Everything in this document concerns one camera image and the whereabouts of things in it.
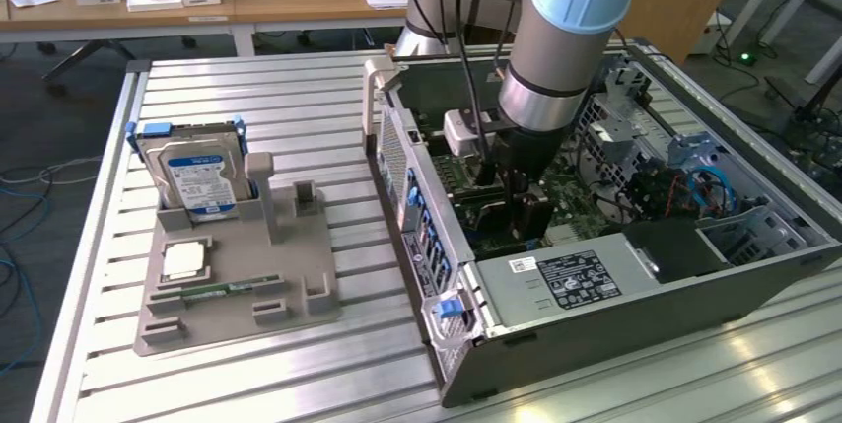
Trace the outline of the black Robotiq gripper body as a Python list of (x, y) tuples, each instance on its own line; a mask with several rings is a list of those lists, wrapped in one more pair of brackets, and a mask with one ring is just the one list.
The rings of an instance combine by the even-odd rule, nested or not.
[(514, 128), (497, 133), (493, 160), (509, 195), (525, 193), (538, 183), (564, 138), (564, 129), (537, 132)]

